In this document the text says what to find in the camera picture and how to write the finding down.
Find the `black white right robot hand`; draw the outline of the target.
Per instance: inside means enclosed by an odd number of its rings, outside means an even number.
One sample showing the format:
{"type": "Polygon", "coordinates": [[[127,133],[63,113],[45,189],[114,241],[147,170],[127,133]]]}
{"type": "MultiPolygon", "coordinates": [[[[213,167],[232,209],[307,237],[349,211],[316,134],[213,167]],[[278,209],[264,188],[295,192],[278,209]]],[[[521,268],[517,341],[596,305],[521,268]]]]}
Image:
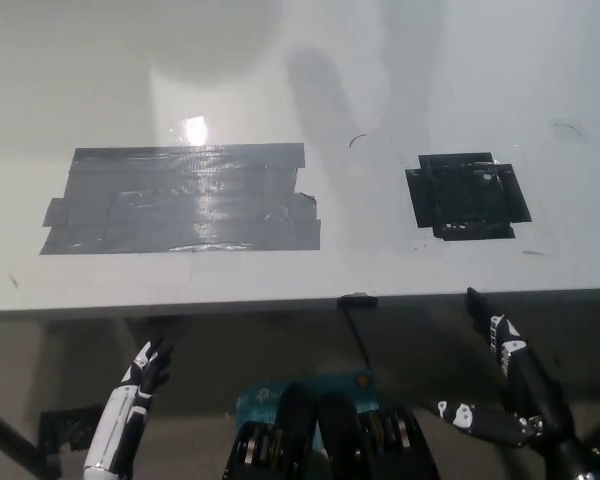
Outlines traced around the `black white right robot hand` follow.
{"type": "Polygon", "coordinates": [[[496,445],[530,445],[538,450],[580,447],[561,387],[514,323],[473,288],[466,291],[465,306],[504,376],[503,408],[440,400],[432,411],[459,431],[496,445]]]}

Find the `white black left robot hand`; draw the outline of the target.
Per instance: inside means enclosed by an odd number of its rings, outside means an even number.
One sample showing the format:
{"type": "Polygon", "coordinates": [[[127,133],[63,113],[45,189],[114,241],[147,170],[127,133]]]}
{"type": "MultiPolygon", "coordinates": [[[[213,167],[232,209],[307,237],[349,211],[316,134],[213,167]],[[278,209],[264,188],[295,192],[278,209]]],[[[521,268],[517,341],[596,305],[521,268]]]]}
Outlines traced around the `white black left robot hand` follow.
{"type": "Polygon", "coordinates": [[[152,398],[169,379],[173,349],[161,338],[144,344],[112,390],[84,462],[84,479],[130,479],[152,398]]]}

